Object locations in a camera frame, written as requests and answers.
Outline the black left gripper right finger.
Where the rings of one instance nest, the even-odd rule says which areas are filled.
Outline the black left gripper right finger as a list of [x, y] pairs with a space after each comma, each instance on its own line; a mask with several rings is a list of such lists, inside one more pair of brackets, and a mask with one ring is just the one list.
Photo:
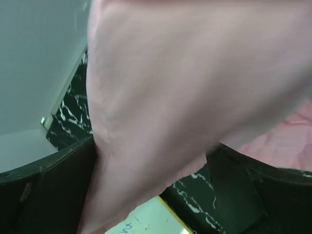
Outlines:
[[228, 234], [310, 234], [312, 179], [221, 144], [206, 154], [221, 227]]

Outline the pink satin pillowcase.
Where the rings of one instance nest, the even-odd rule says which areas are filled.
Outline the pink satin pillowcase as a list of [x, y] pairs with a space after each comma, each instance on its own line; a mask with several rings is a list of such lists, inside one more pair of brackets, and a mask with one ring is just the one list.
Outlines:
[[80, 234], [101, 234], [312, 92], [309, 0], [94, 0], [87, 100], [98, 152]]

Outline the small whiteboard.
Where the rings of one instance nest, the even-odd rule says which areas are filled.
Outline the small whiteboard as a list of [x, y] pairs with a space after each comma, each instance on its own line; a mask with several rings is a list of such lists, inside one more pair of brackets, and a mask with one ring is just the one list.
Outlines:
[[191, 234], [192, 231], [175, 212], [156, 196], [134, 209], [107, 234]]

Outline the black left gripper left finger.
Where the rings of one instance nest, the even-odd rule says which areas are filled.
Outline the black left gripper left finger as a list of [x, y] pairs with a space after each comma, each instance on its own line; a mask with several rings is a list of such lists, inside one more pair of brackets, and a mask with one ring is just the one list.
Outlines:
[[2, 234], [75, 234], [97, 153], [86, 137], [0, 175]]

